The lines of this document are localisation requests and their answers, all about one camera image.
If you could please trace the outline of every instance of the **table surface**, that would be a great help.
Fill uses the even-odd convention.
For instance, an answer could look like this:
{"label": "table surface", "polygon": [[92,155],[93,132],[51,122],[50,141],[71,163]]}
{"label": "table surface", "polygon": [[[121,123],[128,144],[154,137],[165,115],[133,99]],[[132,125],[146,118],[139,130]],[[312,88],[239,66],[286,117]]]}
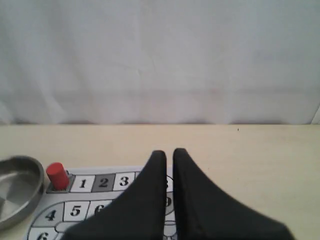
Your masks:
{"label": "table surface", "polygon": [[[284,222],[298,240],[320,239],[320,125],[0,126],[0,157],[28,155],[44,168],[143,166],[153,150],[172,163],[186,148],[222,189]],[[31,218],[0,232],[22,239]]]}

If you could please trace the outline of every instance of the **metal bowl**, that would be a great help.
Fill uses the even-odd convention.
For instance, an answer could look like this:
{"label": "metal bowl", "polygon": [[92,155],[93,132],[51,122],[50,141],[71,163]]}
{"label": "metal bowl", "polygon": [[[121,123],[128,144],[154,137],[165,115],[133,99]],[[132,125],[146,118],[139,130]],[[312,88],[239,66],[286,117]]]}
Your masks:
{"label": "metal bowl", "polygon": [[0,161],[0,230],[25,219],[44,192],[44,169],[28,156]]}

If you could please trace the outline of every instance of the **bowl rim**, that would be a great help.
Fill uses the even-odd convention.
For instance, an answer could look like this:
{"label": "bowl rim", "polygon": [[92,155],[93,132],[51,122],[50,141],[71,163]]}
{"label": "bowl rim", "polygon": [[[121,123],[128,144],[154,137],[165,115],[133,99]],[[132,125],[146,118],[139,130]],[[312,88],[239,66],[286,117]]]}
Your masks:
{"label": "bowl rim", "polygon": [[3,162],[10,162],[13,161],[14,159],[21,159],[21,160],[28,160],[31,161],[32,163],[34,163],[37,166],[37,169],[39,170],[39,181],[36,185],[36,188],[34,189],[32,196],[30,197],[29,201],[26,201],[24,204],[22,204],[17,210],[15,210],[14,212],[12,212],[11,214],[9,214],[8,216],[4,217],[4,218],[0,218],[0,230],[2,229],[2,225],[5,225],[5,223],[7,221],[9,221],[10,219],[13,219],[18,213],[20,213],[22,210],[24,210],[31,202],[31,200],[35,199],[35,197],[37,196],[37,194],[39,193],[39,190],[43,187],[44,185],[44,168],[42,166],[42,164],[35,158],[31,157],[31,156],[26,156],[26,155],[14,155],[11,156],[9,158],[6,159],[1,159],[0,163]]}

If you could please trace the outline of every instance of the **white backdrop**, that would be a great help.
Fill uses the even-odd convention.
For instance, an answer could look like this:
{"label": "white backdrop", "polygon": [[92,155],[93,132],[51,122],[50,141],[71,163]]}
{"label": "white backdrop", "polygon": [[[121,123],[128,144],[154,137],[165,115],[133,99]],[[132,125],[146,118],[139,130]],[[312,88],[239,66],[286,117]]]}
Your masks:
{"label": "white backdrop", "polygon": [[318,0],[0,0],[2,123],[308,124],[319,105]]}

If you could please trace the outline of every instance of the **board game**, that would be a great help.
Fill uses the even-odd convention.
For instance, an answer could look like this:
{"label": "board game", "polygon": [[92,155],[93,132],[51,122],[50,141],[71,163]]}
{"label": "board game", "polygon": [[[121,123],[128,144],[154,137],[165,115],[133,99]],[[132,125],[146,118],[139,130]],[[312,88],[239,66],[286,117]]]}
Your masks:
{"label": "board game", "polygon": [[[98,213],[137,178],[142,166],[68,168],[69,184],[44,189],[24,240],[60,240],[66,229]],[[164,240],[177,240],[172,169],[167,170]]]}

